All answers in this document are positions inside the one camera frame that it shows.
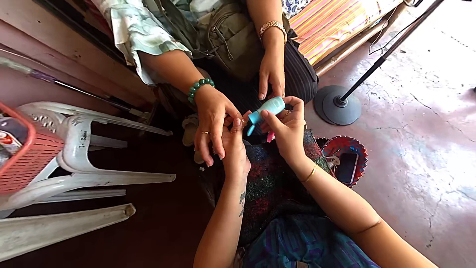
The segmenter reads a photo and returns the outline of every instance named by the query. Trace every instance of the bracelet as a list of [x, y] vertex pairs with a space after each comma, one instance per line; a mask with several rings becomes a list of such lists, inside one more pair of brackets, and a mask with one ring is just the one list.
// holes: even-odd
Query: bracelet
[[283, 32], [284, 43], [286, 44], [286, 41], [288, 40], [288, 34], [286, 33], [286, 30], [284, 29], [283, 24], [281, 24], [279, 21], [268, 21], [265, 24], [263, 24], [263, 26], [261, 26], [261, 29], [259, 29], [259, 39], [261, 40], [263, 33], [271, 27], [276, 27]]
[[318, 164], [316, 164], [316, 165], [314, 166], [314, 168], [313, 168], [312, 171], [311, 171], [311, 174], [309, 174], [309, 176], [307, 176], [307, 178], [306, 178], [304, 181], [301, 181], [302, 183], [305, 183], [306, 181], [308, 181], [308, 180], [311, 178], [312, 175], [314, 175], [314, 173], [316, 172], [316, 167], [317, 167], [317, 165], [318, 165]]
[[210, 78], [200, 79], [197, 83], [194, 83], [193, 87], [190, 88], [190, 92], [188, 93], [187, 98], [191, 104], [195, 105], [195, 92], [197, 92], [197, 90], [205, 84], [209, 84], [212, 87], [215, 87], [215, 83]]

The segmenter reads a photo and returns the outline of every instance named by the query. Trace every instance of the sleeve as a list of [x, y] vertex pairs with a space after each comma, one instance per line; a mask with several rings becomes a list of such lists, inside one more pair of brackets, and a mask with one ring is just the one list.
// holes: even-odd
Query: sleeve
[[141, 0], [92, 1], [111, 27], [115, 46], [124, 54], [128, 65], [136, 66], [137, 74], [144, 83], [154, 84], [154, 74], [143, 68], [137, 51], [160, 55], [178, 49], [191, 58], [190, 50], [165, 30]]

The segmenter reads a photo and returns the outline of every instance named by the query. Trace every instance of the cracked floor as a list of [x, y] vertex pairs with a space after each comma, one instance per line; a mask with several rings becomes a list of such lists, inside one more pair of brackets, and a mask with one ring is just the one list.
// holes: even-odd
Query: cracked floor
[[[432, 1], [409, 8], [372, 50]], [[324, 137], [349, 135], [369, 153], [354, 188], [406, 241], [440, 267], [476, 267], [476, 5], [445, 1], [356, 91], [362, 115], [331, 126], [306, 106]], [[350, 87], [379, 58], [366, 44], [320, 77]]]

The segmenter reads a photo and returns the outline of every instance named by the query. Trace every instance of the striped mat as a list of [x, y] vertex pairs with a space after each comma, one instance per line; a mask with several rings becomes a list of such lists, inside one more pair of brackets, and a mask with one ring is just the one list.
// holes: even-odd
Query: striped mat
[[289, 20], [299, 51], [314, 65], [402, 0], [312, 0]]

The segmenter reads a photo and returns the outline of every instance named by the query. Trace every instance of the green beaded bracelet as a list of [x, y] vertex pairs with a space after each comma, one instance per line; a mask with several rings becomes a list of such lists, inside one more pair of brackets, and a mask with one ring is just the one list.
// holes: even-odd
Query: green beaded bracelet
[[190, 92], [188, 93], [188, 101], [191, 104], [195, 105], [195, 92], [197, 92], [197, 90], [205, 84], [215, 87], [215, 83], [210, 78], [200, 79], [197, 83], [194, 83], [193, 87], [190, 88]]

